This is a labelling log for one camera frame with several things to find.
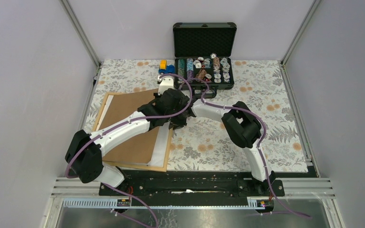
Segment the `brown frame backing board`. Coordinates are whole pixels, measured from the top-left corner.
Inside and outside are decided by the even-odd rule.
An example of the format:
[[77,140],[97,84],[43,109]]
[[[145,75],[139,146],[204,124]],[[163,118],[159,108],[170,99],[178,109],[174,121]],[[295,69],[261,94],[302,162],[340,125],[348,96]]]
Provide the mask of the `brown frame backing board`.
[[156,89],[118,94],[107,93],[103,110],[97,118],[94,131],[109,130],[100,145],[106,149],[103,161],[107,163],[148,164],[152,160],[159,128],[148,131],[148,120],[140,117],[137,109],[154,99]]

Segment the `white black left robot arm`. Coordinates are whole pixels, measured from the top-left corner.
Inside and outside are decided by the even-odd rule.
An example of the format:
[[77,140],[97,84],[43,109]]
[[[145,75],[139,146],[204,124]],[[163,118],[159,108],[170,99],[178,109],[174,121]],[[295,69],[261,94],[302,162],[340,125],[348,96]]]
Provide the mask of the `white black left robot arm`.
[[165,123],[176,120],[181,124],[180,120],[189,115],[192,102],[193,92],[185,95],[180,90],[169,88],[111,126],[91,133],[77,131],[65,155],[66,177],[78,178],[82,183],[106,183],[116,195],[125,194],[128,183],[123,173],[119,168],[105,164],[103,157],[125,141]]

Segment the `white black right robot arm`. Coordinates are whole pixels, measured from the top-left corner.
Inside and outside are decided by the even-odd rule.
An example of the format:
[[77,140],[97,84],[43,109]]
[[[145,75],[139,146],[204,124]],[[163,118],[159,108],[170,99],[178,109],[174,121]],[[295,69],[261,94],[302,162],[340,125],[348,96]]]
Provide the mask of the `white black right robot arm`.
[[187,118],[203,117],[223,123],[231,141],[243,149],[252,175],[254,191],[261,196],[277,197],[272,183],[275,172],[270,169],[261,143],[266,137],[266,125],[243,102],[233,106],[223,106],[197,100],[182,114],[171,118],[174,129],[187,125]]

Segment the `blue toy block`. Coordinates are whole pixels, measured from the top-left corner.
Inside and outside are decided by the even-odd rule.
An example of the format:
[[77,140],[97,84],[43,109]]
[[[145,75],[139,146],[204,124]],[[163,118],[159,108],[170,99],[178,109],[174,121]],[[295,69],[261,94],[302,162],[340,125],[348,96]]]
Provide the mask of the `blue toy block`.
[[174,74],[175,73],[175,67],[174,67],[174,65],[167,65],[164,69],[163,68],[159,68],[158,73],[160,75]]

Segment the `floral patterned table cloth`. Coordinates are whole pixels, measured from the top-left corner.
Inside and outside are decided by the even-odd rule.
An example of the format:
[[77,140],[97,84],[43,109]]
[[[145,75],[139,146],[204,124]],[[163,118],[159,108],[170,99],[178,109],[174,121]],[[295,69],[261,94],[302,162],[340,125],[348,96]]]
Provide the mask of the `floral patterned table cloth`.
[[[276,60],[234,60],[234,87],[219,91],[212,103],[237,101],[262,118],[267,135],[262,141],[270,169],[307,172],[307,162]],[[107,92],[134,93],[158,87],[158,60],[105,60],[96,82],[84,130],[92,131]],[[234,145],[222,123],[194,118],[173,134],[167,169],[172,171],[249,171],[243,150]]]

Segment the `black poker chip case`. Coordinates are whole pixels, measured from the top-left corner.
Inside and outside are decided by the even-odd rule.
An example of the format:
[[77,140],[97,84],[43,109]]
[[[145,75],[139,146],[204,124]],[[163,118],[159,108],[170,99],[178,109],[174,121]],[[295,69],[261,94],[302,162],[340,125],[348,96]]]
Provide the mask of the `black poker chip case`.
[[215,98],[234,87],[231,53],[237,31],[233,22],[177,22],[173,25],[175,88],[191,87],[200,97]]

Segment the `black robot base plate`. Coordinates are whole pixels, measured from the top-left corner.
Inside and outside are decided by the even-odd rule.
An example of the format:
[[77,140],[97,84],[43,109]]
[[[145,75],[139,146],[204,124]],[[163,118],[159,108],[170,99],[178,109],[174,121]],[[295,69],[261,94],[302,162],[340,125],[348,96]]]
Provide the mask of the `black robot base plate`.
[[300,174],[273,175],[271,185],[260,183],[249,172],[184,172],[156,173],[127,171],[126,179],[114,190],[103,183],[99,196],[121,196],[128,193],[133,207],[230,207],[249,206],[248,200],[268,201],[275,197],[313,197],[324,188],[316,178]]

